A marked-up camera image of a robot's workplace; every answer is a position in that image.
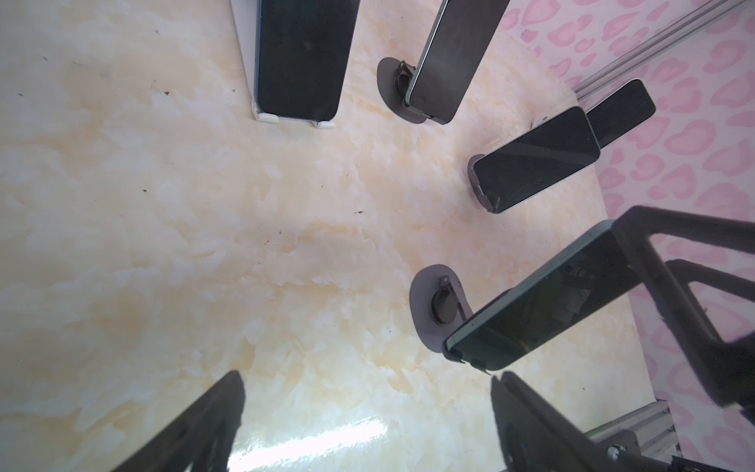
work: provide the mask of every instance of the smartphone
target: smartphone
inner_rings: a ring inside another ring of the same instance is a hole
[[[608,146],[655,113],[655,103],[640,79],[630,80],[589,112],[601,148]]]
[[[456,359],[500,370],[639,284],[612,232],[598,223],[448,339]]]
[[[600,147],[584,110],[574,106],[487,156],[469,163],[477,199],[501,213],[600,157]]]
[[[404,102],[445,124],[458,110],[509,0],[443,0]]]
[[[358,10],[359,0],[259,0],[254,96],[262,113],[333,119]]]

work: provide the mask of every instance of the pink leopard print wall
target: pink leopard print wall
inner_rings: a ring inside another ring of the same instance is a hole
[[[512,0],[502,26],[574,87],[703,3]],[[609,217],[642,204],[755,220],[754,4],[636,71],[658,111],[596,164]],[[672,237],[655,245],[667,259],[755,280],[754,256]],[[693,291],[727,341],[755,329],[755,304],[703,285]],[[647,291],[630,299],[655,395],[671,405],[684,456],[755,470],[755,427],[708,398]]]

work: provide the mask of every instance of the marble table surface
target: marble table surface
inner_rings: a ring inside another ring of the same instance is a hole
[[[455,119],[382,103],[437,0],[362,0],[336,129],[251,107],[227,0],[0,3],[0,469],[109,470],[230,369],[231,470],[501,470],[490,377],[420,342],[606,218],[592,167],[486,213],[467,160],[575,97],[500,28]],[[626,298],[517,362],[583,430],[653,400]]]

